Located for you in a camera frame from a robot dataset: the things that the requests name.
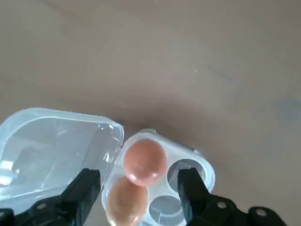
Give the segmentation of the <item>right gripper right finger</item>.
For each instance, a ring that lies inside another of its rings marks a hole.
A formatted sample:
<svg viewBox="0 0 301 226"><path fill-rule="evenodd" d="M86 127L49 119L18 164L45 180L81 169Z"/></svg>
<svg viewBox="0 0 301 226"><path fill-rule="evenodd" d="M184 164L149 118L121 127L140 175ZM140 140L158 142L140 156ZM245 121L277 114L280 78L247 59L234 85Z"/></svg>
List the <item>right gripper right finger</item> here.
<svg viewBox="0 0 301 226"><path fill-rule="evenodd" d="M178 172L178 194L188 226L285 226L284 220L273 210L251 207L242 212L235 203L210 194L195 168Z"/></svg>

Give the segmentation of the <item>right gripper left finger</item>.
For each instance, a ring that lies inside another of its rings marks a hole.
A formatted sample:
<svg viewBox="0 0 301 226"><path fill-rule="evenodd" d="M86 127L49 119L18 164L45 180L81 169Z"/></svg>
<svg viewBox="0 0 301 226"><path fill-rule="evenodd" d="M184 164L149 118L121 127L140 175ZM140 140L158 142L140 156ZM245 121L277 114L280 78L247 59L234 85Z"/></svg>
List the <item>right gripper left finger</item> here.
<svg viewBox="0 0 301 226"><path fill-rule="evenodd" d="M15 214L0 210L2 226L82 226L101 190L101 174L83 169L58 196L35 202L28 210Z"/></svg>

